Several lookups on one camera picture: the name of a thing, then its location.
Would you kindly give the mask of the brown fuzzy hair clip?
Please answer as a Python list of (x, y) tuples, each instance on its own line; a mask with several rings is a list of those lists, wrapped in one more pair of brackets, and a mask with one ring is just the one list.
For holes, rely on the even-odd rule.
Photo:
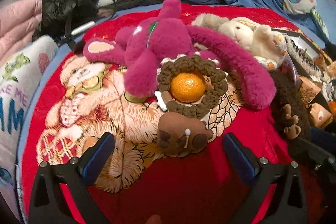
[(291, 156), (303, 153), (301, 140), (310, 141), (310, 123), (301, 93), (294, 82), (280, 71), (269, 73), (276, 88), (275, 97), (270, 105), (274, 127), (282, 139), (288, 142)]

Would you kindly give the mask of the brown capybara toy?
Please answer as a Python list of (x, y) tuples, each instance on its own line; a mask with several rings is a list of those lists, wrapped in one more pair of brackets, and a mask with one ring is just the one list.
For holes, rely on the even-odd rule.
[(159, 119), (157, 145), (166, 156), (184, 157), (202, 151), (213, 135), (205, 121), (168, 112)]

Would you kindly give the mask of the brown crochet scrunchie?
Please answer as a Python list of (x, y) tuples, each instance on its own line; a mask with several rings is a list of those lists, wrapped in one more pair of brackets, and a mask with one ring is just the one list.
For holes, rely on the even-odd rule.
[(157, 71), (158, 90), (154, 92), (162, 111), (202, 119), (228, 91), (227, 73), (218, 61), (179, 55), (162, 60)]

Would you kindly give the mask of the black card packet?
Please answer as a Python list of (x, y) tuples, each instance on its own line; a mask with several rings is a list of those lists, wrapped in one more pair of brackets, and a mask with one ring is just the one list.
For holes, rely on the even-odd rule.
[(300, 79), (298, 71), (295, 68), (294, 63), (288, 53), (286, 53), (284, 61), (279, 67), (279, 70), (281, 71), (281, 73), (284, 73), (288, 77), (288, 79), (291, 80), (291, 82), (295, 84), (297, 90), (300, 89), (302, 85), (302, 80)]

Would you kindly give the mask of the gold snack packet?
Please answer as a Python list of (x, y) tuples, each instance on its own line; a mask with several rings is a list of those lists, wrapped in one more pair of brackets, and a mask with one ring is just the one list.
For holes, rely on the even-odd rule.
[(301, 94), (303, 104), (306, 105), (314, 100), (321, 91), (321, 88), (307, 77), (300, 76), (299, 78), (302, 81), (299, 92)]
[(306, 108), (313, 127), (324, 129), (333, 121), (332, 114), (318, 103), (310, 103)]

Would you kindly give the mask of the tangerine in box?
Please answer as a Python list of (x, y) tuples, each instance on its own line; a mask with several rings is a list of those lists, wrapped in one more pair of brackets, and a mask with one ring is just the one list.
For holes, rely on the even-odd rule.
[(333, 115), (333, 118), (336, 119), (336, 102), (335, 101), (329, 101), (328, 102), (331, 114)]

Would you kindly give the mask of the red plush blanket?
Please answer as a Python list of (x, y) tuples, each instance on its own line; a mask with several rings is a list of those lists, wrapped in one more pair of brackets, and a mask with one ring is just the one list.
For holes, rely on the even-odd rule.
[[(84, 46), (91, 38), (113, 41), (119, 29), (156, 17), (161, 8), (103, 22), (86, 32)], [(180, 19), (191, 25), (202, 13), (228, 19), (246, 17), (272, 29), (295, 30), (283, 16), (262, 8), (182, 3)], [(48, 81), (37, 94), (22, 157), (23, 203), (28, 217), (40, 163), (65, 164), (72, 157), (81, 157), (109, 132), (114, 136), (114, 151), (95, 183), (87, 187), (109, 223), (230, 223), (251, 189), (224, 152), (223, 137), (232, 132), (257, 157), (272, 164), (297, 162), (306, 194), (307, 223), (319, 219), (322, 192), (316, 176), (302, 160), (289, 154), (288, 142), (274, 127), (270, 105), (255, 110), (245, 103), (241, 79), (234, 70), (225, 71), (228, 91), (200, 119), (212, 130), (213, 138), (199, 153), (184, 157), (166, 156), (159, 150), (158, 122), (168, 111), (162, 111), (154, 94), (131, 97), (124, 85), (126, 71), (124, 65), (90, 62), (83, 51), (63, 53), (52, 61)], [(264, 218), (275, 187), (269, 189), (252, 223)], [(85, 223), (67, 186), (62, 184), (61, 189), (72, 216)]]

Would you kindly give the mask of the white black hair claw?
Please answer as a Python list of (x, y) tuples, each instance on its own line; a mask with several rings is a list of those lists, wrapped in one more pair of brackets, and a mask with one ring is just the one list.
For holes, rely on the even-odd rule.
[(295, 59), (301, 65), (303, 70), (309, 75), (313, 77), (313, 80), (317, 80), (318, 82), (329, 83), (331, 78), (327, 75), (327, 73), (322, 72), (314, 62), (306, 57), (301, 49), (295, 45), (295, 43), (290, 39), (288, 35), (284, 35), (287, 52), (291, 57)]

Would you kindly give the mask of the black cardboard box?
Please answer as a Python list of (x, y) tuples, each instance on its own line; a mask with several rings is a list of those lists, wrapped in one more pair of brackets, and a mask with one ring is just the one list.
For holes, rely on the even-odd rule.
[(303, 54), (306, 57), (310, 58), (322, 72), (327, 73), (327, 75), (331, 78), (329, 83), (323, 83), (318, 82), (317, 80), (313, 80), (313, 77), (309, 76), (303, 70), (301, 65), (299, 65), (299, 63), (290, 56), (298, 73), (315, 82), (316, 85), (321, 88), (321, 91), (314, 98), (314, 100), (311, 101), (311, 103), (318, 103), (326, 110), (330, 111), (328, 102), (335, 100), (335, 77), (329, 75), (327, 68), (322, 68), (321, 65), (317, 64), (318, 61), (322, 61), (323, 64), (329, 66), (331, 64), (330, 57), (314, 41), (308, 38), (301, 30), (292, 31), (288, 28), (273, 28), (272, 30), (278, 31), (283, 35), (288, 35), (290, 39), (295, 43), (295, 45), (301, 49)]

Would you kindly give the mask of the white monsters pillow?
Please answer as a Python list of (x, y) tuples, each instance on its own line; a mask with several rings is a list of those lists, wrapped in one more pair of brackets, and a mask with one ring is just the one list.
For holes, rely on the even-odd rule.
[(58, 46), (41, 36), (1, 66), (1, 187), (12, 188), (18, 140), (27, 109)]

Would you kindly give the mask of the cream plush rabbit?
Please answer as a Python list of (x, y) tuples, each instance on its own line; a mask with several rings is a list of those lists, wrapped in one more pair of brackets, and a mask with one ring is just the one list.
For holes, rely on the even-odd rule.
[(202, 13), (191, 22), (191, 25), (210, 28), (228, 36), (250, 52), (268, 71), (278, 69), (287, 54), (286, 39), (282, 33), (246, 17), (228, 19)]

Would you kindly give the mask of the tangerine inside scrunchie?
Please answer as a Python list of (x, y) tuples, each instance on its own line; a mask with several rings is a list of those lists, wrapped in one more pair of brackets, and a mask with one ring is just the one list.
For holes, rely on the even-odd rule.
[(198, 101), (206, 92), (205, 78), (199, 73), (179, 73), (170, 82), (170, 93), (178, 101)]

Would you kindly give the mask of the magenta plush bunny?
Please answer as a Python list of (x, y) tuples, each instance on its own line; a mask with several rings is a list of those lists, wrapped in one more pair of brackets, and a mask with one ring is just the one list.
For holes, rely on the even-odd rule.
[(113, 41), (91, 38), (84, 46), (90, 62), (124, 65), (126, 92), (134, 98), (149, 97), (157, 90), (157, 70), (165, 58), (192, 56), (197, 48), (204, 59), (215, 59), (224, 71), (234, 70), (241, 79), (245, 103), (255, 110), (269, 106), (276, 94), (272, 77), (259, 62), (231, 38), (205, 27), (186, 25), (180, 19), (179, 0), (165, 0), (156, 17), (117, 31)]

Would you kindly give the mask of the black puffer jacket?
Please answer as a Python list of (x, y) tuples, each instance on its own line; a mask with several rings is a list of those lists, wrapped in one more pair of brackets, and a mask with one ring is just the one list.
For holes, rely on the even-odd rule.
[(98, 13), (99, 0), (42, 0), (42, 21), (32, 39), (48, 35), (58, 38), (65, 34), (66, 22), (71, 19), (71, 27), (82, 25)]

